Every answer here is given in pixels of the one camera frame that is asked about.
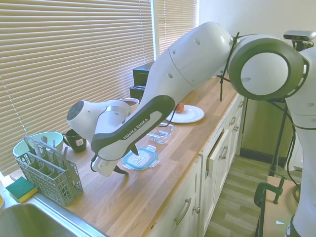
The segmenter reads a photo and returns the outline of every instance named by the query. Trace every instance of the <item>plate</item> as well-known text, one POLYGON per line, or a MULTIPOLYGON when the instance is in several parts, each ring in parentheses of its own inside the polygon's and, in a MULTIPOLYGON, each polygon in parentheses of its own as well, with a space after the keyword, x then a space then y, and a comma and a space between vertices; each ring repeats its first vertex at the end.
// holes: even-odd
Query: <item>plate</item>
MULTIPOLYGON (((166 118, 170 121, 172 113, 166 118)), ((193 105, 184 105, 184 111, 182 113, 174 113, 172 122, 175 123, 190 123, 201 120, 204 117, 204 111, 199 107, 193 105)))

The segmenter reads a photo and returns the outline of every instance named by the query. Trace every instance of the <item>gray plastic cutlery basket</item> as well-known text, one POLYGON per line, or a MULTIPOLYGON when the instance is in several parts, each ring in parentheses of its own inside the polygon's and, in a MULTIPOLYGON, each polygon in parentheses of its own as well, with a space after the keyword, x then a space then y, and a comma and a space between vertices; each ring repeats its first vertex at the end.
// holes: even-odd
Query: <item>gray plastic cutlery basket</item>
POLYGON ((46 143, 31 140, 36 148, 16 158, 22 172, 40 192, 63 206, 69 205, 83 193, 76 164, 65 159, 67 149, 62 154, 46 143))

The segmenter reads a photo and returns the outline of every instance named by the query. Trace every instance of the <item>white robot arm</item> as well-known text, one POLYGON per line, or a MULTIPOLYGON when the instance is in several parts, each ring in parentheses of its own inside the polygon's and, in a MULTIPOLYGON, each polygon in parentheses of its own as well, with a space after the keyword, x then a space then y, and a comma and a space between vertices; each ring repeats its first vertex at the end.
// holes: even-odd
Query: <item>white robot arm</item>
MULTIPOLYGON (((301 54, 268 35, 241 37, 234 45, 234 38, 219 24, 204 23, 178 39, 154 62, 140 106, 131 115, 129 106, 119 100, 80 101, 70 109, 67 121, 91 143, 98 156, 93 169, 109 176, 118 160, 130 150, 136 153, 135 143, 162 122, 191 90, 221 74, 225 67, 233 87, 245 97, 267 101, 291 96, 287 102, 293 121, 303 128, 298 131, 299 139, 314 141, 316 131, 304 128, 316 127, 311 122, 316 121, 316 80, 312 78, 316 74, 315 55, 313 48, 301 54)), ((306 144, 302 144, 304 169, 310 167, 303 174, 299 216, 294 217, 296 230, 292 227, 291 235, 297 232, 312 237, 316 233, 316 159, 312 159, 316 146, 313 142, 306 144)))

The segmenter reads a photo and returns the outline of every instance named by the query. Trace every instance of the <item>black mug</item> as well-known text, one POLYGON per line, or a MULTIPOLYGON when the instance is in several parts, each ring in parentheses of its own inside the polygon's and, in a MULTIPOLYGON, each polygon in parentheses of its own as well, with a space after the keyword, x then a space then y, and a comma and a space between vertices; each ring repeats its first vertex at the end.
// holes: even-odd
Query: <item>black mug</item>
POLYGON ((67 146, 71 147, 74 152, 83 152, 86 149, 87 140, 82 138, 73 129, 69 130, 66 133, 63 133, 63 136, 64 143, 67 146))

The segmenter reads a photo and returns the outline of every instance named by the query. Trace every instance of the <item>green sponge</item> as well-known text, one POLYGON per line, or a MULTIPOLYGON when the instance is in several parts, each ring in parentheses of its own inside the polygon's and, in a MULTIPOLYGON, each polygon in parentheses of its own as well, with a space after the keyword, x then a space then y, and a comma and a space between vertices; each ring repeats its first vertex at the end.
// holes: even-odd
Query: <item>green sponge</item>
POLYGON ((20 177, 6 187, 6 189, 20 202, 23 203, 37 191, 37 187, 25 178, 20 177))

